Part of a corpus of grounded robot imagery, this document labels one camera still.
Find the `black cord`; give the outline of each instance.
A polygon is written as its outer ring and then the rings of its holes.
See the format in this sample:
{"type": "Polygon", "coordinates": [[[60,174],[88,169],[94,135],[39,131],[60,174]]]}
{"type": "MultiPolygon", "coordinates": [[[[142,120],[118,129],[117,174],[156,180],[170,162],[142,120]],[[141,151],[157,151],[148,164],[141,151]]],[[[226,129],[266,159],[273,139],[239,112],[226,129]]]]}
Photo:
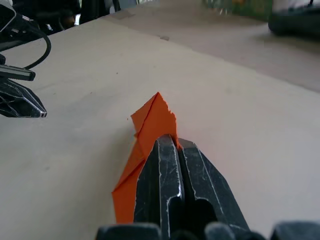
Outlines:
{"type": "Polygon", "coordinates": [[[44,32],[42,32],[40,29],[36,28],[35,26],[31,25],[30,23],[28,23],[28,30],[45,40],[45,42],[46,42],[46,50],[45,50],[44,54],[42,55],[42,57],[40,57],[34,63],[24,67],[24,69],[32,69],[35,66],[37,66],[38,64],[42,63],[48,57],[48,55],[50,54],[50,51],[51,51],[50,39],[48,38],[48,36],[44,32]]]}

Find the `orange paper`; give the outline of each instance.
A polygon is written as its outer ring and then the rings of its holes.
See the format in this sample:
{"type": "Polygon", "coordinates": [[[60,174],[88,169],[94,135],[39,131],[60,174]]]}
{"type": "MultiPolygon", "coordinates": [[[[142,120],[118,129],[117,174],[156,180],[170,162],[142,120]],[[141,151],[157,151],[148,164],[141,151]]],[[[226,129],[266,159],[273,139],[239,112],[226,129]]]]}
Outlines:
{"type": "Polygon", "coordinates": [[[176,116],[157,92],[132,116],[136,130],[136,143],[124,171],[112,192],[116,222],[134,221],[137,181],[157,138],[170,134],[179,146],[176,116]]]}

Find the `scratched black metal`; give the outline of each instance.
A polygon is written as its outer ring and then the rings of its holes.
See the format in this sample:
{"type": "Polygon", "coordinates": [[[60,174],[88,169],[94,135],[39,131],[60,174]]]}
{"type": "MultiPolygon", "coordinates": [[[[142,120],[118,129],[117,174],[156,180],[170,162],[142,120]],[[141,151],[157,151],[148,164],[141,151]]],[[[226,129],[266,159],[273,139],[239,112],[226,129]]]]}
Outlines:
{"type": "Polygon", "coordinates": [[[191,141],[179,139],[182,150],[179,150],[184,181],[188,182],[185,191],[186,203],[191,210],[192,218],[198,218],[197,227],[200,235],[201,229],[208,222],[217,221],[230,226],[236,233],[249,231],[246,220],[235,200],[225,178],[202,154],[198,147],[191,141]]]}
{"type": "Polygon", "coordinates": [[[134,222],[151,222],[161,228],[162,239],[180,227],[184,186],[177,149],[169,135],[154,143],[137,181],[134,222]]]}
{"type": "Polygon", "coordinates": [[[44,118],[47,111],[29,88],[0,77],[0,114],[10,118],[44,118]]]}

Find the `metal tool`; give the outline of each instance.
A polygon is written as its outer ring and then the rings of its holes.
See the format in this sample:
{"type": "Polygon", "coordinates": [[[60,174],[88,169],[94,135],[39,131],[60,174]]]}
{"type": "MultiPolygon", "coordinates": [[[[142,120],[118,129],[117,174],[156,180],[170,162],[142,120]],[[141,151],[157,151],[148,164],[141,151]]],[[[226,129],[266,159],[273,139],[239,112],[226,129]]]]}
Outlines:
{"type": "MultiPolygon", "coordinates": [[[[134,223],[101,227],[96,240],[265,240],[250,231],[221,173],[191,141],[156,140],[137,181],[134,223]]],[[[318,240],[316,222],[278,224],[271,240],[318,240]]]]}
{"type": "MultiPolygon", "coordinates": [[[[0,55],[2,63],[5,58],[0,55]]],[[[47,111],[29,88],[11,79],[33,81],[36,74],[20,67],[0,65],[0,114],[10,118],[44,118],[47,111]]]]}

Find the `light wood surface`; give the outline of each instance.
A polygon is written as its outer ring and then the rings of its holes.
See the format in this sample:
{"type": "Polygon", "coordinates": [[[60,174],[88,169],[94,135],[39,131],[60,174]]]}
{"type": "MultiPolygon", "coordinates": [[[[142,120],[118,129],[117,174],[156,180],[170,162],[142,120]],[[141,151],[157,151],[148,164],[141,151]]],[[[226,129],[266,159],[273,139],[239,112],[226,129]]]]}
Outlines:
{"type": "Polygon", "coordinates": [[[220,15],[198,0],[151,1],[104,19],[320,93],[320,44],[274,36],[264,21],[220,15]]]}
{"type": "MultiPolygon", "coordinates": [[[[50,37],[22,82],[48,117],[0,117],[0,239],[94,239],[115,222],[130,115],[159,91],[181,138],[227,179],[249,226],[319,217],[320,96],[220,58],[98,19],[50,37]]],[[[4,52],[26,66],[38,40],[4,52]]]]}

